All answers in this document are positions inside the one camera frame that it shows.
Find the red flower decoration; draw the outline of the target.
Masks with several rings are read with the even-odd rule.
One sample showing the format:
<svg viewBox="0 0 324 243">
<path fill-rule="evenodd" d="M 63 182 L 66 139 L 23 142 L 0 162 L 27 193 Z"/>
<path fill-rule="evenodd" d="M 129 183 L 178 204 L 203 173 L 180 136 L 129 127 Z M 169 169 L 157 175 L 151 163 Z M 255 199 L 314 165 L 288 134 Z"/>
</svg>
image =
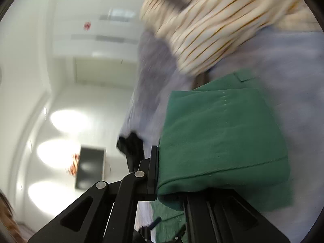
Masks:
<svg viewBox="0 0 324 243">
<path fill-rule="evenodd" d="M 77 170 L 79 166 L 80 155 L 75 154 L 73 155 L 73 160 L 71 166 L 68 168 L 68 174 L 75 177 L 77 175 Z"/>
</svg>

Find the wall-mounted dark television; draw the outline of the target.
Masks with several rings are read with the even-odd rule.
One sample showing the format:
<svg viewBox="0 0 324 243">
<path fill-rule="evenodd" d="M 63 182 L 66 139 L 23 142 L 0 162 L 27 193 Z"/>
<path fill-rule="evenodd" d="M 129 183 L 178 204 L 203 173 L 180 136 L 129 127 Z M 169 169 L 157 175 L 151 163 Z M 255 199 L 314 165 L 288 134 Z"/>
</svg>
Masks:
<svg viewBox="0 0 324 243">
<path fill-rule="evenodd" d="M 75 189 L 86 191 L 104 176 L 106 151 L 82 146 L 75 178 Z"/>
</svg>

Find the white wardrobe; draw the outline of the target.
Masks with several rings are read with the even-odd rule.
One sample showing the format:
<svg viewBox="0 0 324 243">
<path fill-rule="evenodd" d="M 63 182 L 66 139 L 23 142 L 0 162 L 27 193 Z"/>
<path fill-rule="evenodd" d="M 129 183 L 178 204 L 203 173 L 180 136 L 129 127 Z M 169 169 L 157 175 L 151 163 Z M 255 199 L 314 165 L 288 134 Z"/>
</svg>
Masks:
<svg viewBox="0 0 324 243">
<path fill-rule="evenodd" d="M 144 0 L 57 0 L 53 54 L 72 58 L 79 82 L 132 88 Z"/>
</svg>

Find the lavender plush bed blanket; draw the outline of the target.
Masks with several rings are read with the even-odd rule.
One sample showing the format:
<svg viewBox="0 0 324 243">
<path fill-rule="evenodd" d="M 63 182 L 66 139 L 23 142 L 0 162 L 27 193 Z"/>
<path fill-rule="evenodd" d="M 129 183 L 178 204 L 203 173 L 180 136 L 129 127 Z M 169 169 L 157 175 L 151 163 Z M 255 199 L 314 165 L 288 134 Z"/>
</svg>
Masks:
<svg viewBox="0 0 324 243">
<path fill-rule="evenodd" d="M 144 154 L 158 143 L 172 90 L 192 79 L 176 71 L 166 43 L 146 30 L 139 43 L 137 83 L 120 134 L 136 132 Z M 323 209 L 323 33 L 265 28 L 209 71 L 214 80 L 249 69 L 279 117 L 287 138 L 294 199 L 266 217 L 291 242 L 301 242 Z"/>
</svg>

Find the green trousers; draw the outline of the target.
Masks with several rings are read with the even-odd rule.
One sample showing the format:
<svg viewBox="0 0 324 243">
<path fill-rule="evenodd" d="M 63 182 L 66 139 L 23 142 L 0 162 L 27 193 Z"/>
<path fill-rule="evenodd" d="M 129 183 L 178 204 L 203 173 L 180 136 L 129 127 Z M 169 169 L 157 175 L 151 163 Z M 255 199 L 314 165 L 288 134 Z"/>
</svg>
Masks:
<svg viewBox="0 0 324 243">
<path fill-rule="evenodd" d="M 171 93 L 159 141 L 162 204 L 184 212 L 184 193 L 233 189 L 263 215 L 290 204 L 290 171 L 285 138 L 250 71 Z"/>
</svg>

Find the cream striped blanket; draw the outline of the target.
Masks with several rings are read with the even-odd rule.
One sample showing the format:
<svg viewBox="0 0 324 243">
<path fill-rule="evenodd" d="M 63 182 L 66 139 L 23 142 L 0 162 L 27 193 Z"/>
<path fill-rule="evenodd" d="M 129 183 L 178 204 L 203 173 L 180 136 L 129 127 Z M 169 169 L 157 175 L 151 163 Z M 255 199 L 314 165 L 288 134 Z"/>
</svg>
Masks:
<svg viewBox="0 0 324 243">
<path fill-rule="evenodd" d="M 207 71 L 267 26 L 320 30 L 303 0 L 145 0 L 141 19 L 189 75 Z"/>
</svg>

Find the black folded garment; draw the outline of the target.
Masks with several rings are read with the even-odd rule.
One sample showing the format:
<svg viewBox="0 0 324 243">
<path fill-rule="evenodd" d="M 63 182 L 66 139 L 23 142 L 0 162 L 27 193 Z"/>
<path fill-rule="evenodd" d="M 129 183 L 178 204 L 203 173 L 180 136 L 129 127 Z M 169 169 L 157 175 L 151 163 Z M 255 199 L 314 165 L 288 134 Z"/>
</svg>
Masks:
<svg viewBox="0 0 324 243">
<path fill-rule="evenodd" d="M 140 162 L 144 160 L 144 146 L 136 132 L 131 132 L 127 137 L 121 135 L 116 147 L 125 155 L 129 172 L 138 171 Z"/>
</svg>

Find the brown knitted scarf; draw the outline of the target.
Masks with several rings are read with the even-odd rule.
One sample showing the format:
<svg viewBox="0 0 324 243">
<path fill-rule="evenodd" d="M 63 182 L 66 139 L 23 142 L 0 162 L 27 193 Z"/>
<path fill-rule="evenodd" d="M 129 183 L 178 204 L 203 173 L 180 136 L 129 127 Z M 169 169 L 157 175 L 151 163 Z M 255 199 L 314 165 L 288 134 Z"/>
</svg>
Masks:
<svg viewBox="0 0 324 243">
<path fill-rule="evenodd" d="M 210 82 L 209 72 L 205 71 L 197 75 L 192 83 L 192 90 L 195 90 L 198 87 L 201 87 Z"/>
</svg>

